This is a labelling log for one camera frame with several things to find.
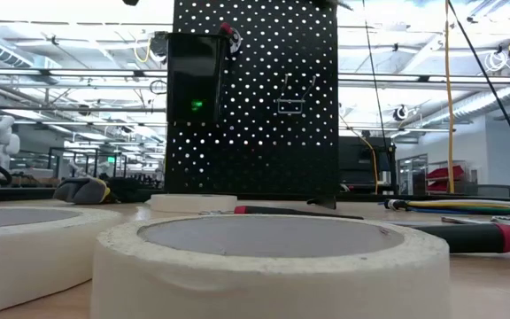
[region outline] wooden table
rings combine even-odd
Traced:
[[[241,205],[281,206],[332,213],[326,208],[307,206],[301,202],[244,201]],[[56,200],[33,200],[0,202],[0,206],[69,206],[69,204]],[[127,221],[166,216],[153,213],[146,204],[88,207],[110,209],[123,213]],[[439,216],[436,214],[387,212],[382,206],[375,203],[338,203],[337,213],[361,215],[367,219],[386,221],[439,221]],[[510,318],[510,253],[453,255],[451,272],[453,318]],[[86,319],[89,318],[90,293],[91,282],[79,284],[64,292],[2,310],[0,319]],[[371,302],[379,302],[379,307],[383,306],[382,300],[371,300]]]

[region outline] masking tape roll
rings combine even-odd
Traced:
[[[379,222],[203,215],[97,238],[92,319],[449,319],[444,240]]]
[[[232,214],[237,197],[229,195],[160,194],[152,195],[151,210],[170,214]]]
[[[96,236],[119,213],[69,207],[0,207],[0,309],[88,281]]]

